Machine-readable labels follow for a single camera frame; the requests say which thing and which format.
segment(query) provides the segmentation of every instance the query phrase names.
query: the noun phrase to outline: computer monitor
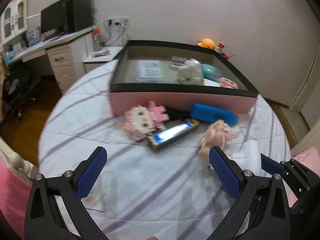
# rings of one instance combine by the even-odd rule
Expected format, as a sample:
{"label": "computer monitor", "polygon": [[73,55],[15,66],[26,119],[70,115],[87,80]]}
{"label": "computer monitor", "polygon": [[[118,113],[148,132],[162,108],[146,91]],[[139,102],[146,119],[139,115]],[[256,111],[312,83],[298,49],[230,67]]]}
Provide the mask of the computer monitor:
{"label": "computer monitor", "polygon": [[66,10],[63,4],[66,0],[59,0],[41,11],[41,34],[58,29],[64,32]]}

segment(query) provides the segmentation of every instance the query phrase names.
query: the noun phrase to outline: box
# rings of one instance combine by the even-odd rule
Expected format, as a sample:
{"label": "box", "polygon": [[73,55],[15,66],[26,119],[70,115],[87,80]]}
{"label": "box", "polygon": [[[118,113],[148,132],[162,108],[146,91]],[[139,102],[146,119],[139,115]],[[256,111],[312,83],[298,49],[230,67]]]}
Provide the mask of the box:
{"label": "box", "polygon": [[[222,77],[235,82],[239,89],[181,84],[177,81],[178,70],[171,67],[172,57],[193,58],[202,64],[213,65]],[[140,71],[145,61],[157,63],[165,78],[158,81],[142,79]],[[198,103],[234,114],[246,114],[258,94],[246,77],[215,50],[175,42],[133,40],[120,53],[110,81],[109,101],[115,116],[124,115],[136,105],[147,106],[149,101],[185,111]]]}

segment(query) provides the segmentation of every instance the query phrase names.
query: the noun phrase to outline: screw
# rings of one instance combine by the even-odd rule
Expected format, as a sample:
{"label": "screw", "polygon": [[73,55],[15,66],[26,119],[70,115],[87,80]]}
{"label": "screw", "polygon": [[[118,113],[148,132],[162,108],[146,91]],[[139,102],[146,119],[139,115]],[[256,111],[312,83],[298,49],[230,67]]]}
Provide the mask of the screw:
{"label": "screw", "polygon": [[42,174],[38,174],[37,176],[36,176],[36,180],[41,180],[42,179]]}
{"label": "screw", "polygon": [[245,170],[244,171],[244,175],[247,176],[247,177],[251,177],[252,176],[252,172],[249,171],[249,170]]}
{"label": "screw", "polygon": [[72,175],[72,171],[66,171],[65,173],[64,173],[64,176],[65,177],[70,177]]}
{"label": "screw", "polygon": [[276,179],[281,179],[281,176],[278,173],[275,173],[274,176],[275,176]]}

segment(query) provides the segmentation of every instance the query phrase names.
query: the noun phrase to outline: glass cabinet door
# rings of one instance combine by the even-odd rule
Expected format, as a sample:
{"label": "glass cabinet door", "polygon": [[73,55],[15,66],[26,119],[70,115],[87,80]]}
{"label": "glass cabinet door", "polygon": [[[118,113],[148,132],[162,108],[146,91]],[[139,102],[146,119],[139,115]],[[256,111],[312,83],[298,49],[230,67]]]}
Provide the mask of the glass cabinet door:
{"label": "glass cabinet door", "polygon": [[27,1],[16,0],[15,32],[16,35],[27,30]]}
{"label": "glass cabinet door", "polygon": [[4,37],[10,37],[12,30],[11,30],[11,22],[12,22],[12,8],[8,7],[4,11]]}

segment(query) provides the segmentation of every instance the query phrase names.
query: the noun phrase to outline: blue pencil case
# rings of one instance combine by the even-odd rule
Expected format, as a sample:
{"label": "blue pencil case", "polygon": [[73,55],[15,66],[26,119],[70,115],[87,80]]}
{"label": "blue pencil case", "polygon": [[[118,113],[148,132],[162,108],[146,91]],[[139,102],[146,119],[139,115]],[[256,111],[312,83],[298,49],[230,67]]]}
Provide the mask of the blue pencil case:
{"label": "blue pencil case", "polygon": [[239,119],[236,114],[228,110],[200,104],[193,104],[190,116],[211,123],[221,119],[230,126],[236,125]]}

